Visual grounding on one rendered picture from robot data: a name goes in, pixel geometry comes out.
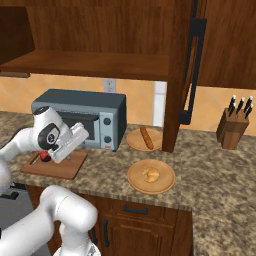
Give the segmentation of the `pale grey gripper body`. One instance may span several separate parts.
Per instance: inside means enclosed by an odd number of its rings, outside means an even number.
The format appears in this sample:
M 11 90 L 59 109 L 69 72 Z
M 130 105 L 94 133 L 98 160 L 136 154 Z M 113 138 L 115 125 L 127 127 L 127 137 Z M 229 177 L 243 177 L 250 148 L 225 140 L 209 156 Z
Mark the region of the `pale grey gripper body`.
M 78 122 L 69 128 L 66 124 L 61 126 L 61 133 L 54 146 L 49 150 L 50 157 L 56 162 L 62 162 L 89 136 L 83 124 Z

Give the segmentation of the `wooden cutting board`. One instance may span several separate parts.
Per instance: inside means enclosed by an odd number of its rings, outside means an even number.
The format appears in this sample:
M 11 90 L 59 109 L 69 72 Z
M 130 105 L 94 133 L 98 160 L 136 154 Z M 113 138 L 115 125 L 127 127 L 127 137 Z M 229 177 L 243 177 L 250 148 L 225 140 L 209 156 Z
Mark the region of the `wooden cutting board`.
M 21 172 L 71 180 L 76 177 L 86 157 L 86 152 L 73 151 L 69 159 L 55 163 L 53 160 L 43 162 L 40 159 L 40 155 L 35 153 L 21 168 Z

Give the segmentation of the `small red jar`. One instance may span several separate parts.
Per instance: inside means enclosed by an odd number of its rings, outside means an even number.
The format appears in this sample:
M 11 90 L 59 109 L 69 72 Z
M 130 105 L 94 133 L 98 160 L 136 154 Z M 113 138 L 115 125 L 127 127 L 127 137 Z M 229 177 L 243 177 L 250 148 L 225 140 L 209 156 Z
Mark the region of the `small red jar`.
M 42 162 L 49 162 L 51 160 L 51 157 L 47 151 L 41 151 L 39 155 Z

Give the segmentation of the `golden croissant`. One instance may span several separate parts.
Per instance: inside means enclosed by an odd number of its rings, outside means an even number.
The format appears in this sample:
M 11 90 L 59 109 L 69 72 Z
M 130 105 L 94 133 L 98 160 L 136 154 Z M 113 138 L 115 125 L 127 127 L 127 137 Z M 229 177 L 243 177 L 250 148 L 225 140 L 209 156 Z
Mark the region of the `golden croissant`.
M 148 182 L 148 183 L 154 183 L 160 177 L 159 171 L 156 168 L 153 168 L 153 167 L 146 167 L 142 171 L 142 174 L 145 176 L 145 181 Z

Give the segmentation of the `grey toaster oven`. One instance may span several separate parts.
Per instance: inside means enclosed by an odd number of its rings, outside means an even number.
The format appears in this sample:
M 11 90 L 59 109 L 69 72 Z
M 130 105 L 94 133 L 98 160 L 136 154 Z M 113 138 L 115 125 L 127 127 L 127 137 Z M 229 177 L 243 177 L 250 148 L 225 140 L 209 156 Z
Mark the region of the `grey toaster oven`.
M 49 89 L 36 98 L 31 110 L 52 107 L 65 124 L 81 122 L 88 131 L 83 147 L 116 151 L 127 127 L 124 94 Z

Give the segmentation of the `wooden plate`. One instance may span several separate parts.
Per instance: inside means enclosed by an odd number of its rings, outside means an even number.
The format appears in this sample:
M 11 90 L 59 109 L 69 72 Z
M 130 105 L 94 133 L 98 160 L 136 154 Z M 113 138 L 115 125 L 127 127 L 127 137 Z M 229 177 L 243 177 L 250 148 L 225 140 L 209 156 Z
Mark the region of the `wooden plate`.
M 153 167 L 159 171 L 160 177 L 156 182 L 148 183 L 145 181 L 142 171 L 146 167 Z M 137 161 L 129 167 L 127 179 L 136 190 L 154 195 L 168 191 L 175 184 L 176 175 L 173 169 L 165 162 L 156 159 L 145 159 Z
M 163 134 L 160 131 L 157 131 L 156 129 L 152 128 L 147 128 L 147 132 L 153 143 L 153 151 L 161 149 Z M 127 135 L 126 142 L 133 149 L 143 152 L 150 152 L 150 149 L 146 146 L 139 128 L 131 131 Z

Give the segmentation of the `brown baguette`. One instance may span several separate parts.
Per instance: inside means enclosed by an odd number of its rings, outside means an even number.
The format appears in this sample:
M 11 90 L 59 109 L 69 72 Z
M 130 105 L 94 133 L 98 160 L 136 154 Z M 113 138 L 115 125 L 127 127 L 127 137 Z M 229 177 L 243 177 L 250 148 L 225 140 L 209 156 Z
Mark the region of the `brown baguette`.
M 142 135 L 142 138 L 143 138 L 147 148 L 150 150 L 153 150 L 154 149 L 153 142 L 144 126 L 140 126 L 140 133 Z

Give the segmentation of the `grey dishwasher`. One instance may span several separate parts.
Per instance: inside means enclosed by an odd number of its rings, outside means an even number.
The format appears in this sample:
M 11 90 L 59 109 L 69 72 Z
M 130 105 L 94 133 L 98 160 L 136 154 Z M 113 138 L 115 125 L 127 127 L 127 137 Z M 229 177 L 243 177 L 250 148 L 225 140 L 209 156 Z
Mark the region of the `grey dishwasher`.
M 0 191 L 0 256 L 52 256 L 47 242 L 53 223 L 32 206 L 23 184 Z

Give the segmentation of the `wooden drawer front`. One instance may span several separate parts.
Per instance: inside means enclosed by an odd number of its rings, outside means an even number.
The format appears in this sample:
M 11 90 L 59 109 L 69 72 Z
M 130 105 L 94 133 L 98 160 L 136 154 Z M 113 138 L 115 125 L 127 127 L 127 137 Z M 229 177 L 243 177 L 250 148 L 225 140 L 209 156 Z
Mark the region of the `wooden drawer front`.
M 123 205 L 127 204 L 129 208 L 135 208 L 143 210 L 148 208 L 148 215 L 133 214 L 123 211 Z M 153 206 L 148 204 L 142 204 L 137 202 L 130 202 L 124 200 L 108 199 L 107 209 L 111 213 L 115 213 L 121 216 L 130 216 L 137 219 L 146 219 L 148 221 L 162 222 L 173 226 L 176 221 L 177 210 L 176 209 L 166 209 L 161 206 Z

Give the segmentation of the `wooden knife block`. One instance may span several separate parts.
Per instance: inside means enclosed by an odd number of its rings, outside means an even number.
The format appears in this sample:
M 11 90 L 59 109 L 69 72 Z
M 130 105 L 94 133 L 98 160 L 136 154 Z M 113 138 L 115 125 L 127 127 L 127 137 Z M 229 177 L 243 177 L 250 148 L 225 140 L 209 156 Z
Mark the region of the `wooden knife block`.
M 225 108 L 216 130 L 217 141 L 223 149 L 236 150 L 238 143 L 249 125 L 249 118 L 243 111 L 228 113 Z

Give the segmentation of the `white wall socket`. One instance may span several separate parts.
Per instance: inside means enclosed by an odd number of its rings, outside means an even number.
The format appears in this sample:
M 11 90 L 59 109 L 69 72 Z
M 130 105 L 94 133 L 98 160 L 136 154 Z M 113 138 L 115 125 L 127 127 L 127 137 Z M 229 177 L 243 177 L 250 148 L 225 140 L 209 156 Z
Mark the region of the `white wall socket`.
M 104 92 L 105 93 L 115 93 L 116 92 L 116 80 L 105 78 L 104 79 Z

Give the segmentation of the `open wooden wall cabinet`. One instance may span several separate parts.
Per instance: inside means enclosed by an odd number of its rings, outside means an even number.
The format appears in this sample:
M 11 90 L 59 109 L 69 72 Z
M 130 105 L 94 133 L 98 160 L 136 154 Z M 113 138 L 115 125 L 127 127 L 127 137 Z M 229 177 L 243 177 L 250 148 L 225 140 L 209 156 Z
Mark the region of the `open wooden wall cabinet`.
M 0 70 L 168 78 L 174 0 L 0 0 Z

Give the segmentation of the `wooden wall cabinet door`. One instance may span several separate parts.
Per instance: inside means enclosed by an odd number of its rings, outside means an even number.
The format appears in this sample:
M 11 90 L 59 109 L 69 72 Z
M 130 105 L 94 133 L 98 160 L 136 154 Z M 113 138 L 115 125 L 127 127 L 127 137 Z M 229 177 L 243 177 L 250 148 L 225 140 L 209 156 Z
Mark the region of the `wooden wall cabinet door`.
M 256 0 L 207 0 L 198 84 L 256 89 Z

